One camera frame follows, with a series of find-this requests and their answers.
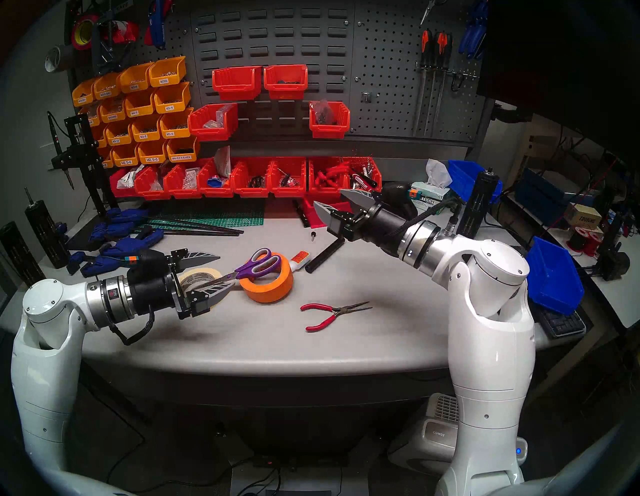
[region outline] gray table surface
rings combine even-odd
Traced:
[[[513,195],[509,196],[514,203],[522,208],[533,220],[541,223],[530,210],[515,200]],[[596,264],[597,259],[578,253],[569,248],[566,244],[569,241],[570,233],[565,229],[551,228],[549,234],[562,246],[566,248],[573,259],[580,267],[591,267]],[[640,305],[638,305],[638,288],[640,288],[640,235],[620,238],[620,251],[625,252],[630,261],[629,270],[620,279],[605,281],[602,277],[593,277],[595,285],[598,287],[604,298],[607,299],[611,308],[620,319],[620,323],[627,329],[640,321]]]
[[[444,226],[449,215],[443,213],[433,220]],[[70,234],[92,216],[86,214]],[[166,236],[154,248],[165,253],[185,247],[215,253],[221,259],[208,266],[225,274],[262,246],[287,258],[300,250],[315,256],[335,239],[320,228],[315,229],[317,237],[312,242],[310,229],[304,229],[292,211],[273,214],[269,210],[263,226],[243,229],[238,238]],[[517,244],[498,228],[481,228],[478,239],[487,238]],[[66,268],[53,269],[46,258],[41,266],[47,277],[65,284],[85,280],[79,273],[70,276]],[[125,269],[100,278],[119,273]],[[17,331],[25,290],[23,284],[13,296],[0,316],[0,328]],[[329,313],[301,312],[301,305],[342,306],[365,300],[371,302],[372,310],[341,316],[321,332],[305,331]],[[174,309],[160,310],[152,331],[132,346],[123,346],[108,329],[89,333],[83,356],[147,369],[225,376],[338,376],[437,369],[447,367],[448,311],[447,291],[427,276],[371,243],[346,242],[313,274],[304,269],[295,272],[293,288],[281,301],[256,303],[236,285],[200,317],[181,321]],[[132,335],[146,320],[146,316],[137,317],[118,326]],[[538,349],[566,341],[550,341],[536,324]]]

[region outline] green cutting mat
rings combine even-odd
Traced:
[[[164,205],[160,211],[150,211],[151,217],[162,216],[168,220],[147,220],[144,225],[154,228],[191,230],[169,219],[186,220],[219,227],[261,226],[264,224],[263,198],[220,198],[180,200]]]

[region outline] pegboard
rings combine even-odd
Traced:
[[[239,128],[231,141],[260,136],[286,140],[311,138],[310,100],[341,100],[351,110],[346,136],[387,137],[402,142],[412,138],[420,71],[422,31],[452,33],[453,51],[438,123],[433,129],[443,72],[428,72],[418,131],[413,142],[443,141],[474,144],[485,98],[476,95],[477,78],[467,77],[460,90],[451,91],[452,72],[480,73],[480,61],[458,54],[472,0],[448,0],[435,6],[422,27],[427,1],[314,1],[175,0],[165,21],[166,50],[144,44],[148,0],[136,0],[123,19],[140,26],[131,65],[174,56],[186,56],[186,79],[192,82],[190,106],[220,102],[211,86],[211,71],[241,65],[303,63],[308,67],[308,89],[303,100],[270,100],[262,92],[251,102],[238,102]],[[78,70],[78,80],[92,76]],[[362,102],[362,93],[371,102]]]
[[[479,75],[481,62],[467,60],[466,55],[458,54],[469,2],[448,0],[444,5],[436,5],[419,27],[426,5],[427,2],[398,1],[356,3],[353,43],[360,49],[354,51],[354,84],[349,99],[353,134],[411,138],[420,86],[417,63],[421,56],[422,32],[427,28],[433,36],[438,31],[452,33],[451,72]],[[440,113],[432,138],[473,142],[484,97],[476,95],[477,78],[471,77],[465,79],[457,92],[452,92],[451,72],[446,79],[443,71],[435,73],[436,83],[430,101],[434,72],[427,72],[416,138],[432,137],[438,92],[444,81]],[[363,92],[371,93],[371,103],[361,101]]]

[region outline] orange tape roll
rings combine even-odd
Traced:
[[[287,296],[293,287],[293,272],[289,266],[289,261],[280,255],[280,275],[275,281],[267,284],[256,284],[251,278],[240,279],[240,286],[249,298],[258,303],[273,303]]]

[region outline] keyboard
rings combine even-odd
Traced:
[[[531,303],[529,306],[534,319],[540,322],[543,329],[553,337],[570,336],[571,334],[582,333],[586,329],[578,312],[574,312],[571,315],[562,315],[536,303],[531,305]]]

